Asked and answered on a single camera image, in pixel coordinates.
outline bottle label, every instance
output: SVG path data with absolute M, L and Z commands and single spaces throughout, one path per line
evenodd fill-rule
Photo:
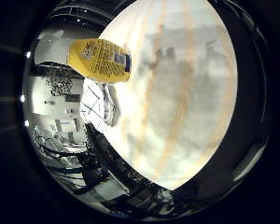
M 127 81 L 131 57 L 126 49 L 104 39 L 78 39 L 68 51 L 67 64 L 100 83 Z

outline white cylindrical surface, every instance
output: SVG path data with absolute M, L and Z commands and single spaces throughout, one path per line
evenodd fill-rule
M 141 175 L 180 187 L 231 122 L 237 64 L 223 21 L 206 0 L 138 0 L 100 38 L 132 54 L 130 80 L 114 85 L 120 116 L 107 140 Z

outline cable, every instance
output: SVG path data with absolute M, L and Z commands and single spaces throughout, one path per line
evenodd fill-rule
M 59 176 L 59 175 L 56 175 L 56 176 L 58 176 L 59 178 L 61 178 L 63 181 L 65 181 L 65 182 L 67 182 L 67 183 L 70 183 L 70 184 L 72 184 L 72 185 L 75 185 L 75 186 L 77 186 L 77 187 L 81 187 L 81 188 L 84 188 L 85 186 L 82 186 L 82 185 L 79 185 L 79 184 L 75 184 L 75 183 L 73 183 L 73 182 L 71 182 L 71 181 L 69 181 L 69 180 L 67 180 L 67 179 L 64 179 L 63 177 L 61 177 L 61 176 Z

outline yellow bottle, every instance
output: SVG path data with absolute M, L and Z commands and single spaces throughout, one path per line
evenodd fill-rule
M 69 39 L 45 35 L 35 49 L 35 63 L 71 66 L 82 76 L 100 83 L 127 81 L 131 73 L 129 52 L 108 40 Z

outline wire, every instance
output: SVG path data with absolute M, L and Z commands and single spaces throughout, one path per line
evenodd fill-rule
M 67 182 L 67 183 L 70 183 L 70 184 L 72 184 L 72 185 L 74 185 L 74 186 L 77 186 L 77 187 L 81 187 L 81 188 L 84 188 L 85 186 L 82 186 L 82 185 L 79 185 L 79 184 L 76 184 L 76 183 L 73 183 L 72 181 L 69 181 L 69 180 L 67 180 L 67 179 L 64 179 L 62 176 L 60 176 L 60 175 L 57 175 L 57 174 L 54 174 L 54 173 L 52 173 L 53 175 L 56 175 L 56 176 L 58 176 L 60 179 L 62 179 L 63 181 L 65 181 L 65 182 Z
M 84 180 L 83 177 L 74 177 L 74 176 L 68 176 L 68 175 L 62 175 L 62 174 L 58 174 L 57 172 L 55 171 L 49 171 L 50 173 L 52 174 L 55 174 L 55 175 L 59 175 L 59 176 L 62 176 L 62 177 L 65 177 L 65 178 L 68 178 L 68 179 L 78 179 L 78 180 Z

